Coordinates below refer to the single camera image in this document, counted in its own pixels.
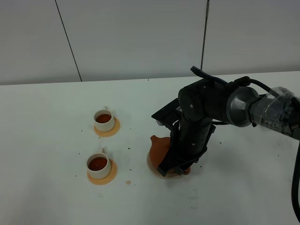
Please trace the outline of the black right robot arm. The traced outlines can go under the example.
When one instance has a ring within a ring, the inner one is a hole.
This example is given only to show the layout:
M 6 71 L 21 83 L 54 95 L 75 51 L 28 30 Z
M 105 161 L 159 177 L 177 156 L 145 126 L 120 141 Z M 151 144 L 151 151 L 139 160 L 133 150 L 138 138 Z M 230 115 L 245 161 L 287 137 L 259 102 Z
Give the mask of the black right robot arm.
M 152 117 L 171 131 L 170 148 L 157 169 L 163 176 L 171 170 L 183 174 L 199 160 L 215 131 L 214 120 L 300 137 L 300 100 L 284 88 L 259 95 L 248 86 L 202 79 L 181 89 L 177 99 Z

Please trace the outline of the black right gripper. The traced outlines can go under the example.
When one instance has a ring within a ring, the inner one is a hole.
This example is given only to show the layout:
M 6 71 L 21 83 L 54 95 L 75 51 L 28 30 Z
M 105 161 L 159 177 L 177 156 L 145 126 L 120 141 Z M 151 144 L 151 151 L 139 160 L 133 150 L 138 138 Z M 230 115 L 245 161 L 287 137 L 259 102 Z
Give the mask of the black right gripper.
M 182 175 L 206 152 L 214 130 L 211 118 L 192 121 L 182 115 L 171 130 L 170 147 L 158 166 L 158 172 L 164 177 L 170 171 Z

